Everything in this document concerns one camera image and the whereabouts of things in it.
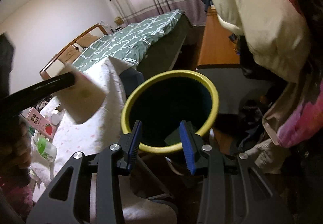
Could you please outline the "pink strawberry milk carton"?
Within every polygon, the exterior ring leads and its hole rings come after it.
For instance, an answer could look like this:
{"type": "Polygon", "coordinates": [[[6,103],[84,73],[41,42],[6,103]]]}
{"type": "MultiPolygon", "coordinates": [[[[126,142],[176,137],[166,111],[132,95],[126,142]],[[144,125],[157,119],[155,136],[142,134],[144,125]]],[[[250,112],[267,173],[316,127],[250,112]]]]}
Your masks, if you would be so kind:
{"type": "Polygon", "coordinates": [[[30,109],[26,120],[35,130],[40,132],[46,138],[54,138],[56,127],[44,116],[42,116],[35,108],[30,109]]]}

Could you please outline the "green clear plastic cup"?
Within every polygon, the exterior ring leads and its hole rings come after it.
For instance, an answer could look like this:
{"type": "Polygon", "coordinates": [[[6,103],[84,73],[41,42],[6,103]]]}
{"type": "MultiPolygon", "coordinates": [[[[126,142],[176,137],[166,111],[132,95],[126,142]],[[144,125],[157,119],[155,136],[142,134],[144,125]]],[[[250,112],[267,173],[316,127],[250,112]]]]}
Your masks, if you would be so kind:
{"type": "Polygon", "coordinates": [[[54,162],[57,154],[57,148],[46,138],[37,138],[36,148],[38,153],[49,162],[54,162]]]}

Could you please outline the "white tissue paper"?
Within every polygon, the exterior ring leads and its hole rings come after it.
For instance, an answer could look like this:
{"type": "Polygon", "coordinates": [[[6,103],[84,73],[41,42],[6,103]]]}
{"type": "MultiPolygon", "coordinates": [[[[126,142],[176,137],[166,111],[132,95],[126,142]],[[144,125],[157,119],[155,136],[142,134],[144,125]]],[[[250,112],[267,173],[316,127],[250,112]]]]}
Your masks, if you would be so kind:
{"type": "Polygon", "coordinates": [[[102,88],[70,64],[64,66],[59,75],[68,72],[75,75],[75,84],[56,92],[55,96],[74,122],[83,124],[98,111],[105,100],[106,94],[102,88]]]}

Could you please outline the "white pill bottle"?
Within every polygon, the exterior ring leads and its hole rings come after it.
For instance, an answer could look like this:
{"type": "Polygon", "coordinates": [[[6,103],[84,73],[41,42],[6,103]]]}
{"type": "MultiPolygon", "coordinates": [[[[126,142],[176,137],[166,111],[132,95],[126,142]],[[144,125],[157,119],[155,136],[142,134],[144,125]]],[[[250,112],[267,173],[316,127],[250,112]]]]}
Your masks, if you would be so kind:
{"type": "Polygon", "coordinates": [[[51,114],[50,116],[50,122],[55,126],[60,124],[61,119],[62,119],[62,116],[59,114],[51,114]]]}

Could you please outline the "yellow rimmed trash bin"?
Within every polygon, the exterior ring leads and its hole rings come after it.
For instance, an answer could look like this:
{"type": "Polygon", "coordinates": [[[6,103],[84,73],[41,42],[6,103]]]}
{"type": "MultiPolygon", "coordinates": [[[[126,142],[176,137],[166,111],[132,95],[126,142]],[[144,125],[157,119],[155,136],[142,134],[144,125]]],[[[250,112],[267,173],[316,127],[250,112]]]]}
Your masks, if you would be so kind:
{"type": "Polygon", "coordinates": [[[182,121],[194,133],[207,135],[219,110],[215,85],[201,73],[190,70],[166,71],[140,84],[130,94],[121,114],[121,129],[130,133],[141,121],[144,136],[139,149],[151,154],[170,154],[182,150],[176,133],[182,121]]]}

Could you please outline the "white floral tablecloth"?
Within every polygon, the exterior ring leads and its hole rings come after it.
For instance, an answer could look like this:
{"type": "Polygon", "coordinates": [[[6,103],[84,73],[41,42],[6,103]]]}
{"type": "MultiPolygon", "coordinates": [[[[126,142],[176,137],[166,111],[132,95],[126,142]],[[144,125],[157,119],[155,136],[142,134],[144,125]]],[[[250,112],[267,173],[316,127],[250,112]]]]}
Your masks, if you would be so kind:
{"type": "Polygon", "coordinates": [[[32,195],[37,202],[69,158],[77,151],[85,155],[101,152],[117,143],[121,135],[121,113],[126,101],[123,83],[119,75],[133,65],[114,57],[106,57],[83,72],[84,77],[95,84],[86,90],[86,100],[77,100],[78,116],[75,120],[64,111],[51,141],[56,147],[53,162],[44,159],[37,150],[42,137],[35,132],[31,139],[31,174],[36,178],[32,195]]]}

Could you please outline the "wooden bed headboard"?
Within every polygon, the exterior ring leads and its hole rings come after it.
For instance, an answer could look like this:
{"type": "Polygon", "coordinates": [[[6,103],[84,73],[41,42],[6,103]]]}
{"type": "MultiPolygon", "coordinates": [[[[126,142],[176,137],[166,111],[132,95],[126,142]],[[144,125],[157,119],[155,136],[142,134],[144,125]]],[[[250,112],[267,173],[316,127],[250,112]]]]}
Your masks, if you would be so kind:
{"type": "Polygon", "coordinates": [[[85,49],[82,44],[77,43],[77,41],[91,40],[91,37],[102,37],[106,35],[107,32],[100,24],[95,24],[86,31],[82,32],[79,36],[74,38],[69,42],[63,49],[61,49],[52,59],[41,69],[39,72],[43,80],[50,79],[61,71],[61,69],[67,63],[72,63],[76,60],[78,56],[81,55],[81,52],[85,49]]]}

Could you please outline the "left brown pillow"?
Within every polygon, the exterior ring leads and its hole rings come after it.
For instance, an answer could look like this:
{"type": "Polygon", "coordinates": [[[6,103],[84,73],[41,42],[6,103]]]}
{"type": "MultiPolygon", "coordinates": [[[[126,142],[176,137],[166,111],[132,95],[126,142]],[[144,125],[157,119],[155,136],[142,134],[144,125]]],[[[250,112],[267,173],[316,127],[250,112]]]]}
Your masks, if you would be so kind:
{"type": "Polygon", "coordinates": [[[80,55],[81,53],[73,45],[70,45],[62,54],[60,54],[58,59],[63,64],[72,64],[80,55]]]}

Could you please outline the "brown pillow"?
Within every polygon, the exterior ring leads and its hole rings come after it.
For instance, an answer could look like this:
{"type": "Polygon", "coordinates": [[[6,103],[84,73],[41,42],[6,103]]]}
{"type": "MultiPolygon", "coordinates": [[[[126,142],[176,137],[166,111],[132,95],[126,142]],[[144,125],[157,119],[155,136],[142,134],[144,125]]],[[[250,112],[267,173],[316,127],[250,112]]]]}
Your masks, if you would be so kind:
{"type": "Polygon", "coordinates": [[[73,45],[70,45],[62,54],[60,54],[58,59],[63,64],[72,64],[80,55],[81,53],[73,45]]]}
{"type": "Polygon", "coordinates": [[[92,43],[94,43],[95,41],[99,40],[100,37],[98,36],[94,36],[90,33],[87,33],[86,35],[82,36],[81,38],[79,38],[76,43],[78,45],[80,45],[82,48],[87,48],[89,47],[92,43]]]}

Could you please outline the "wooden desk top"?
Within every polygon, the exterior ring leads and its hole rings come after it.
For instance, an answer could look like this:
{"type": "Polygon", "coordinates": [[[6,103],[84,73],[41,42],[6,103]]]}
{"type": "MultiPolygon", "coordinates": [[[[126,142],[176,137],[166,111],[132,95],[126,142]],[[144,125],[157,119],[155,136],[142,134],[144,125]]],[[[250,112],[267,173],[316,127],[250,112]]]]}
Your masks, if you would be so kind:
{"type": "Polygon", "coordinates": [[[197,69],[240,67],[240,57],[234,50],[230,35],[231,32],[221,26],[217,11],[209,7],[197,69]]]}

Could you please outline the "right brown pillow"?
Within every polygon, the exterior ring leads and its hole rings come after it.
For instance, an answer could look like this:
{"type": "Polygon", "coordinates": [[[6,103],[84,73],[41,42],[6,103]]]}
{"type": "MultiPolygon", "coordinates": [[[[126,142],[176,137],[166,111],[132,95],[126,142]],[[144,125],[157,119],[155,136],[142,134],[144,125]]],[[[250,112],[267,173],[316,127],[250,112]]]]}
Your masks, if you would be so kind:
{"type": "Polygon", "coordinates": [[[87,48],[89,47],[92,43],[94,43],[95,41],[99,40],[100,37],[98,36],[94,36],[90,33],[87,33],[86,35],[82,36],[81,38],[79,38],[76,43],[78,45],[80,45],[82,48],[87,48]]]}

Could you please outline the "pink floral fabric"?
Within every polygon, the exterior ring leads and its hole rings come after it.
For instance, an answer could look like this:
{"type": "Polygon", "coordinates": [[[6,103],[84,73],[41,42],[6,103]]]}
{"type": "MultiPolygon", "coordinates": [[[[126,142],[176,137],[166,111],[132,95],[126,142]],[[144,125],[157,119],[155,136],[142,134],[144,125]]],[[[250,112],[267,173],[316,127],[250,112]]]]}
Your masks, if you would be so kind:
{"type": "Polygon", "coordinates": [[[313,137],[322,129],[322,81],[288,84],[262,124],[274,145],[283,148],[313,137]]]}

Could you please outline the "green patterned bed quilt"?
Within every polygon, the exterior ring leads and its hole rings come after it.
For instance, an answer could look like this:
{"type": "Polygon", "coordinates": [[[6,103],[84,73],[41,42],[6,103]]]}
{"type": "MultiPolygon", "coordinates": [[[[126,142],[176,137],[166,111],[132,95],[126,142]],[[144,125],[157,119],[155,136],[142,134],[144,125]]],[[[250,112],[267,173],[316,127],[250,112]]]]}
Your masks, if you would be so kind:
{"type": "Polygon", "coordinates": [[[85,72],[104,58],[114,57],[137,67],[148,49],[173,31],[183,15],[183,10],[176,9],[104,35],[86,46],[72,65],[85,72]]]}

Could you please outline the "tissue box on nightstand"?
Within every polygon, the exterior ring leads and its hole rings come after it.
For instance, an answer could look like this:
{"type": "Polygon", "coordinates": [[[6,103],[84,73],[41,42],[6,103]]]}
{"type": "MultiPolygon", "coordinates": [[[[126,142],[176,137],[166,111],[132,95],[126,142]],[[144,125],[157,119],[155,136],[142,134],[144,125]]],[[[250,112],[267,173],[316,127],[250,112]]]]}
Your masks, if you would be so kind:
{"type": "Polygon", "coordinates": [[[121,16],[117,16],[117,17],[114,19],[114,22],[115,22],[115,24],[116,24],[117,26],[121,26],[121,25],[124,23],[124,21],[123,21],[123,19],[122,19],[122,17],[121,17],[121,16]]]}

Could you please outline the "cream puffer jacket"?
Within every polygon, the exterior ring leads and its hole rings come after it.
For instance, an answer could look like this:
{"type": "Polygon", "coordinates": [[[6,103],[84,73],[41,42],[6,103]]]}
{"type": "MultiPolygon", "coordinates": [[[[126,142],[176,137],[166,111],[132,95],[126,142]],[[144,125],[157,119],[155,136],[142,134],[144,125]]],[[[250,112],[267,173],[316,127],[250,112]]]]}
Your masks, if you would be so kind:
{"type": "Polygon", "coordinates": [[[220,24],[245,36],[257,64],[297,83],[309,54],[309,29],[297,0],[212,0],[220,24]]]}

